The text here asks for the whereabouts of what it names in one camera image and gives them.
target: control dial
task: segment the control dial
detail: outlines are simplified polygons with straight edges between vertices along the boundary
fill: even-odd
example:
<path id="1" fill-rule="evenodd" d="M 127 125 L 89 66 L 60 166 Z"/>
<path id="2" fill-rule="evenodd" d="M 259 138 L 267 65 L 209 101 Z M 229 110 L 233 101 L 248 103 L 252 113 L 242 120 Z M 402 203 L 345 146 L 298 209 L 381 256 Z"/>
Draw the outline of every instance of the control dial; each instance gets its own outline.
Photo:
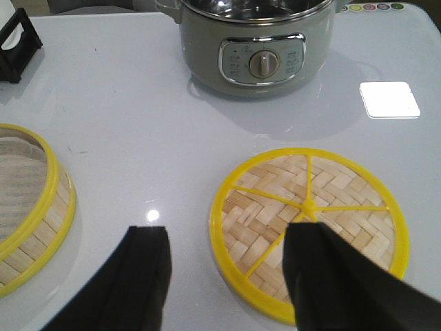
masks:
<path id="1" fill-rule="evenodd" d="M 277 54 L 271 50 L 254 53 L 249 60 L 249 72 L 257 78 L 268 78 L 278 69 Z"/>

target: pot handle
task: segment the pot handle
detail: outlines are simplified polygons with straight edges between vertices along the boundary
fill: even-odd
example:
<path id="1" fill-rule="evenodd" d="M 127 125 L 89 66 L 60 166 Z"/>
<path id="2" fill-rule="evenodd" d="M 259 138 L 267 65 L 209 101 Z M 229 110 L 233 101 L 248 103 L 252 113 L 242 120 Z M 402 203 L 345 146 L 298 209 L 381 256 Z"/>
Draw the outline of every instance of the pot handle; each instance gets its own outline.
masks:
<path id="1" fill-rule="evenodd" d="M 174 22 L 181 24 L 182 22 L 182 4 L 180 0 L 174 0 L 174 7 L 170 7 L 161 3 L 160 0 L 154 0 L 156 8 L 167 16 L 173 18 Z"/>
<path id="2" fill-rule="evenodd" d="M 336 12 L 341 12 L 344 5 L 347 5 L 352 0 L 336 0 Z"/>

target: control panel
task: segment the control panel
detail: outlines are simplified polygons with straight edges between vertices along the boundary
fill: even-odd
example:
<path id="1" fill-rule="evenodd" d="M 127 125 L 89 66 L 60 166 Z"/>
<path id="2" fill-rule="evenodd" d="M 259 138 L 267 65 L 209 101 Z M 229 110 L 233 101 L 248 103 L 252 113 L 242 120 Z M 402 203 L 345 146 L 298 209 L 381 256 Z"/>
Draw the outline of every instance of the control panel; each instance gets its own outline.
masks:
<path id="1" fill-rule="evenodd" d="M 231 38 L 219 50 L 219 70 L 226 80 L 244 86 L 271 85 L 293 78 L 302 68 L 305 37 Z"/>

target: yellow plastic rim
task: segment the yellow plastic rim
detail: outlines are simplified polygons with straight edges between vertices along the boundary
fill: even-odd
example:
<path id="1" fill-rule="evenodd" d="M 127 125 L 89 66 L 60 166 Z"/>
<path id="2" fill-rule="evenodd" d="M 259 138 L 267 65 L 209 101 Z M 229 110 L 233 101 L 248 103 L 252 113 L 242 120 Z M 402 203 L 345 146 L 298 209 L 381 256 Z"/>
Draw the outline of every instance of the yellow plastic rim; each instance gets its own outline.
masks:
<path id="1" fill-rule="evenodd" d="M 15 277 L 6 285 L 0 287 L 0 297 L 11 293 L 19 286 L 23 285 L 29 278 L 34 276 L 55 254 L 59 246 L 63 242 L 65 236 L 69 232 L 70 226 L 75 216 L 76 211 L 76 192 L 71 178 L 68 173 L 60 171 L 59 162 L 52 151 L 52 148 L 46 143 L 46 141 L 34 132 L 8 123 L 0 123 L 0 129 L 15 130 L 22 132 L 29 137 L 33 138 L 45 152 L 48 169 L 46 173 L 46 182 L 43 188 L 41 196 L 35 203 L 35 206 L 27 215 L 27 217 L 21 222 L 21 224 L 15 229 L 15 231 L 0 243 L 0 261 L 3 261 L 8 255 L 14 252 L 39 226 L 41 220 L 48 213 L 52 202 L 54 201 L 55 194 L 57 193 L 59 177 L 60 175 L 66 175 L 69 182 L 69 205 L 66 211 L 65 218 L 61 227 L 59 228 L 57 235 L 53 238 L 50 245 L 45 249 L 44 253 L 34 261 L 26 270 L 24 270 L 19 276 Z"/>
<path id="2" fill-rule="evenodd" d="M 363 168 L 361 165 L 346 159 L 338 154 L 328 152 L 325 150 L 318 150 L 313 148 L 281 148 L 277 150 L 270 150 L 269 152 L 264 152 L 262 154 L 256 155 L 250 158 L 248 161 L 239 165 L 233 172 L 224 180 L 221 184 L 213 202 L 210 222 L 209 222 L 209 233 L 212 242 L 212 247 L 214 251 L 214 256 L 216 258 L 217 264 L 222 272 L 225 280 L 228 284 L 233 287 L 233 289 L 248 302 L 251 306 L 266 314 L 267 316 L 286 323 L 289 325 L 295 324 L 294 318 L 294 307 L 290 303 L 275 299 L 269 294 L 264 293 L 259 290 L 249 279 L 246 274 L 243 274 L 236 266 L 232 260 L 229 252 L 225 246 L 223 231 L 222 231 L 222 210 L 223 204 L 227 198 L 227 194 L 232 189 L 238 189 L 234 184 L 236 181 L 242 177 L 246 171 L 250 168 L 258 165 L 259 163 L 274 159 L 276 157 L 287 156 L 287 155 L 304 155 L 308 160 L 308 171 L 307 171 L 307 196 L 311 194 L 311 158 L 312 157 L 322 157 L 336 161 L 343 164 L 349 169 L 353 170 L 355 173 L 359 174 L 366 180 L 382 197 L 387 211 L 391 215 L 395 231 L 396 231 L 396 242 L 395 242 L 395 253 L 389 272 L 398 278 L 404 276 L 407 262 L 409 260 L 409 236 L 407 234 L 407 227 L 404 221 L 404 217 L 400 211 L 400 208 L 395 201 L 394 197 L 390 191 L 384 186 L 384 184 L 372 175 L 368 170 Z M 270 196 L 273 199 L 287 203 L 286 199 L 277 196 Z M 313 207 L 316 210 L 326 210 L 335 207 Z M 340 209 L 351 210 L 351 206 L 339 207 Z M 384 207 L 378 207 L 379 210 L 384 210 Z M 301 217 L 296 217 L 293 221 L 299 221 Z"/>

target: bamboo steamer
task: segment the bamboo steamer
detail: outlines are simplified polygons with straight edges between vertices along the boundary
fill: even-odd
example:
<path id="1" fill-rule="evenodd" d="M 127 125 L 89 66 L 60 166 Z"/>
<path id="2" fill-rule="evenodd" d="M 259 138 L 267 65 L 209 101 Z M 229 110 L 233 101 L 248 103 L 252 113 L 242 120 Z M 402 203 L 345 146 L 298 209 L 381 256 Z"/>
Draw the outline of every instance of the bamboo steamer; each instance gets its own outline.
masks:
<path id="1" fill-rule="evenodd" d="M 251 306 L 293 325 L 282 271 L 290 222 L 325 222 L 381 268 L 402 278 L 409 258 L 404 217 L 388 189 L 340 155 L 283 148 L 238 166 L 214 199 L 209 230 L 226 282 Z"/>
<path id="2" fill-rule="evenodd" d="M 0 123 L 0 297 L 34 276 L 57 251 L 74 218 L 76 194 L 64 167 L 37 134 Z"/>

